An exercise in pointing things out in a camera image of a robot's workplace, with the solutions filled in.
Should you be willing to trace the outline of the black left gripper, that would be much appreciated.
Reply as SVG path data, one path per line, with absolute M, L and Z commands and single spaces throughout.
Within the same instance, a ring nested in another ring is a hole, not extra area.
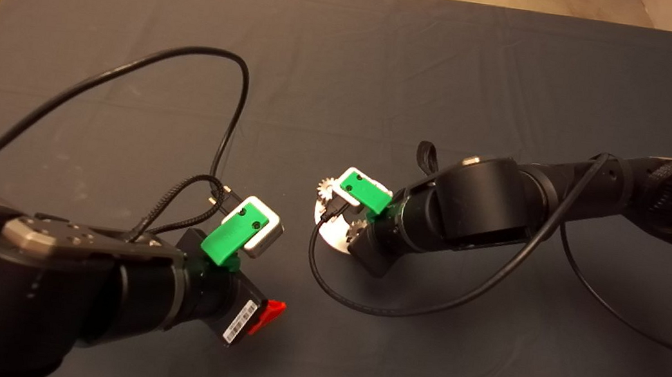
M 202 322 L 224 346 L 236 345 L 282 314 L 287 304 L 267 299 L 242 271 L 218 266 L 201 249 L 202 230 L 191 228 L 177 247 L 184 253 L 181 304 L 167 328 Z

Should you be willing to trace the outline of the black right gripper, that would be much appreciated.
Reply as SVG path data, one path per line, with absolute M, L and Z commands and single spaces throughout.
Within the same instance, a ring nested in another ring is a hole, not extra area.
M 353 232 L 349 253 L 374 277 L 384 277 L 402 256 L 430 251 L 436 227 L 432 184 L 398 191 L 380 214 Z

